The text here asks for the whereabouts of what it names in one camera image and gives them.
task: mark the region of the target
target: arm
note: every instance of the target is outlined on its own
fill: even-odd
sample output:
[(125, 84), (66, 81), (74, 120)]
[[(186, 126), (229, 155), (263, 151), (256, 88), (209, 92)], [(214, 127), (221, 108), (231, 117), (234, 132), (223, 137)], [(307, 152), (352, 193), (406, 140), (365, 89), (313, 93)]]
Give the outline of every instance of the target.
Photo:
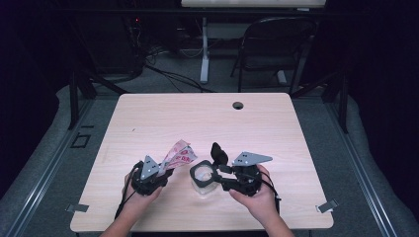
[[(261, 172), (269, 175), (265, 167), (258, 165), (258, 168)], [(265, 175), (262, 175), (262, 179), (270, 182)], [(235, 190), (230, 190), (229, 192), (235, 200), (247, 207), (253, 217), (262, 224), (269, 236), (293, 236), (284, 220), (277, 213), (273, 192), (265, 184), (262, 184), (261, 190), (253, 197), (248, 197)]]
[(134, 194), (127, 200), (126, 204), (124, 205), (124, 209), (121, 211), (118, 218), (114, 220), (114, 222), (105, 230), (104, 233), (102, 233), (101, 236), (126, 237), (132, 226), (144, 214), (148, 206), (155, 199), (157, 199), (162, 189), (162, 187), (159, 187), (156, 191), (154, 191), (152, 195), (142, 196), (138, 193), (134, 193), (135, 190), (132, 188), (129, 182), (128, 188), (126, 190), (126, 196), (129, 197), (131, 194)]

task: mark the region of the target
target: equipment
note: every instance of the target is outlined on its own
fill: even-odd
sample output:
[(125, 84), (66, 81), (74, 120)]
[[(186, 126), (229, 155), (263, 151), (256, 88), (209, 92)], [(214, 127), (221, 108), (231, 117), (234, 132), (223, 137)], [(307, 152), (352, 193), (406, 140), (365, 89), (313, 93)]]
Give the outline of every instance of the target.
[[(268, 174), (260, 172), (257, 167), (257, 164), (259, 163), (271, 161), (272, 157), (250, 152), (242, 152), (232, 162), (232, 166), (230, 167), (226, 165), (228, 162), (227, 154), (216, 142), (212, 145), (210, 154), (213, 159), (212, 164), (210, 161), (205, 160), (192, 167), (190, 170), (191, 178), (194, 181), (194, 186), (200, 194), (209, 193), (215, 188), (213, 185), (214, 183), (220, 183), (224, 191), (234, 189), (244, 195), (252, 197), (259, 192), (263, 183), (274, 192), (277, 211), (279, 211), (280, 198), (274, 188), (274, 184), (272, 183)], [(203, 167), (207, 169), (207, 174), (197, 172)], [(217, 169), (223, 173), (234, 174), (236, 179), (224, 178), (218, 173)], [(271, 181), (271, 184), (263, 180), (262, 175), (267, 176)]]

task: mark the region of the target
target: metal bracket on floor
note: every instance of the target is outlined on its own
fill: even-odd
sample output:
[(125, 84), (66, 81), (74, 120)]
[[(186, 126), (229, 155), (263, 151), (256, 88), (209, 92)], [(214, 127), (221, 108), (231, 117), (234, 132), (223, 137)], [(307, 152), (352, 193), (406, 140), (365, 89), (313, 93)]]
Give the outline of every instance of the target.
[(326, 211), (333, 211), (333, 208), (335, 208), (338, 205), (339, 203), (335, 199), (332, 199), (323, 205), (317, 205), (315, 208), (317, 209), (317, 211), (324, 213)]
[(88, 208), (89, 206), (85, 204), (69, 204), (65, 210), (71, 213), (76, 211), (86, 212)]

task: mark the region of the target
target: hole in table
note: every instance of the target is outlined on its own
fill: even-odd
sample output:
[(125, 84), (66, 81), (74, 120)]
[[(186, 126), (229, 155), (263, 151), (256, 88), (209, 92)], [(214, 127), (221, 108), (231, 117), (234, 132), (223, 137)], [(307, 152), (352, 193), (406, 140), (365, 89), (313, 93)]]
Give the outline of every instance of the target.
[(241, 103), (241, 102), (234, 102), (233, 103), (233, 107), (236, 109), (236, 110), (241, 110), (241, 109), (243, 109), (243, 103)]

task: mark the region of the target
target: metal bracket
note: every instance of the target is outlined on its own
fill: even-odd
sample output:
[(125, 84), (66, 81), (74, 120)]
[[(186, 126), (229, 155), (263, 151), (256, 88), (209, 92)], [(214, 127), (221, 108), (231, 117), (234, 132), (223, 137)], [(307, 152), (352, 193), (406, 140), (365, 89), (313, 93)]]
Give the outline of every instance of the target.
[(156, 174), (159, 171), (158, 164), (149, 155), (145, 156), (144, 166), (141, 171), (141, 179), (145, 180), (148, 177)]
[(234, 166), (251, 166), (262, 162), (272, 161), (271, 156), (264, 156), (247, 151), (241, 152), (241, 154), (232, 162)]
[(76, 211), (86, 212), (88, 208), (89, 206), (84, 204), (69, 204), (65, 210), (71, 213)]
[(321, 213), (324, 213), (326, 211), (333, 211), (333, 208), (335, 208), (336, 206), (338, 206), (339, 203), (335, 200), (332, 199), (328, 202), (326, 202), (325, 204), (321, 205), (321, 206), (316, 206), (317, 211), (320, 211)]

